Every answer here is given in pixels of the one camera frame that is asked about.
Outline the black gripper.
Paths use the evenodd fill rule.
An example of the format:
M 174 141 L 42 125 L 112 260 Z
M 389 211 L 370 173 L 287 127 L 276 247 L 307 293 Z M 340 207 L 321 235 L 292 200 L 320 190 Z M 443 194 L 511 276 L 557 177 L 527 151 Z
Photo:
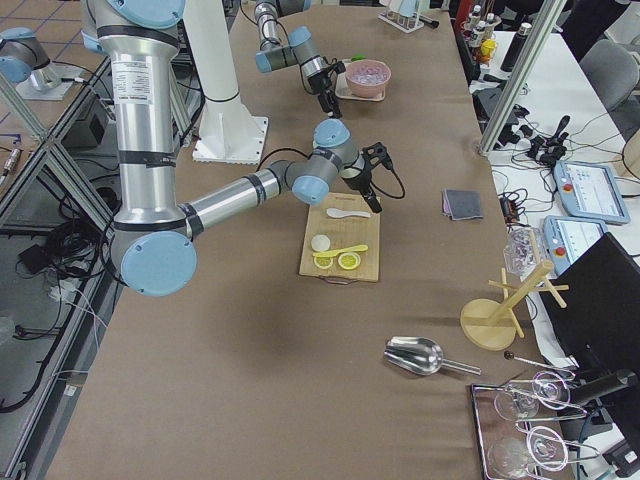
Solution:
M 361 195 L 364 195 L 364 200 L 367 203 L 372 213 L 375 213 L 375 214 L 381 213 L 382 212 L 381 204 L 371 186 L 372 170 L 368 170 L 366 166 L 362 168 L 351 166 L 349 168 L 358 169 L 360 173 L 358 176 L 354 178 L 344 179 L 344 182 L 346 183 L 346 185 L 351 190 L 357 191 Z
M 333 83 L 328 70 L 323 69 L 307 76 L 307 81 L 313 95 L 318 95 L 322 110 L 331 118 L 341 118 L 339 99 L 332 90 Z

